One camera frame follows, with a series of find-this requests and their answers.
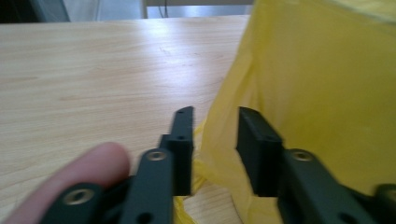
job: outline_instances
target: black plastic part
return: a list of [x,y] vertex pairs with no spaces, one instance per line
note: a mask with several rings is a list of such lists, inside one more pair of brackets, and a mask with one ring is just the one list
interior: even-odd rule
[[[72,192],[78,192],[74,197],[67,197]],[[78,201],[78,197],[84,197],[84,192],[90,192],[92,196],[85,194],[88,201],[85,203],[73,204]],[[51,205],[46,215],[41,220],[41,224],[89,224],[99,223],[100,209],[99,204],[103,195],[102,188],[95,184],[77,184],[65,190]]]
[[143,154],[120,223],[172,223],[173,172],[173,155],[168,150],[152,149]]
[[193,107],[184,107],[175,113],[170,134],[164,134],[160,148],[174,155],[175,196],[191,194],[191,165],[194,149],[192,140]]
[[100,220],[101,224],[117,223],[119,221],[124,206],[124,199],[133,181],[134,177],[131,175],[105,192],[101,201],[101,211],[103,211]]
[[253,192],[260,197],[276,197],[282,138],[262,115],[239,108],[237,151],[245,165]]
[[380,185],[373,198],[373,213],[380,223],[396,223],[396,185]]
[[365,194],[362,194],[354,189],[344,187],[348,193],[355,199],[356,202],[358,202],[361,207],[366,210],[368,213],[372,213],[373,211],[373,197],[367,196]]
[[285,223],[375,223],[312,153],[291,149],[283,157],[278,207],[282,217],[300,210],[302,221]]

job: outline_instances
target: brass insert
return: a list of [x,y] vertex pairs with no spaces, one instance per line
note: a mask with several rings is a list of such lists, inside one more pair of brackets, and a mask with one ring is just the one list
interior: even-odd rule
[[166,153],[160,151],[150,152],[147,157],[150,161],[161,161],[166,158]]
[[89,201],[94,195],[91,189],[76,189],[64,196],[64,203],[67,205],[77,205]]
[[297,161],[312,161],[314,159],[309,153],[303,151],[293,152],[293,157]]

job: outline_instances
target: wooden table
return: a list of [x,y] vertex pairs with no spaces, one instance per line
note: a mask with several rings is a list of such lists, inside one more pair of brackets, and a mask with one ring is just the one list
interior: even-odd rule
[[[202,121],[247,21],[0,25],[0,220],[87,148],[119,142],[137,160],[174,111],[193,105]],[[211,184],[186,207],[199,223],[240,223]]]

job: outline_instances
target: floor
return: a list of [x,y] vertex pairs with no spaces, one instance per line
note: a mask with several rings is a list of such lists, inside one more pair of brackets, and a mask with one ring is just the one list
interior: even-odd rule
[[[158,0],[161,7],[148,7],[148,18],[210,17],[225,15],[247,15],[250,5],[231,6],[163,6],[164,0]],[[64,0],[71,21],[116,21],[143,18],[138,0]]]

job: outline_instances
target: yellow cloth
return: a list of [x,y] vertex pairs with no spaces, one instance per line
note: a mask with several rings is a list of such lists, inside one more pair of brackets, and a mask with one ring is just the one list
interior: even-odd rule
[[234,149],[238,106],[261,111],[285,147],[314,152],[353,189],[396,182],[396,25],[342,2],[257,1],[196,130],[195,173],[231,192],[244,223],[280,217],[274,199],[252,196]]

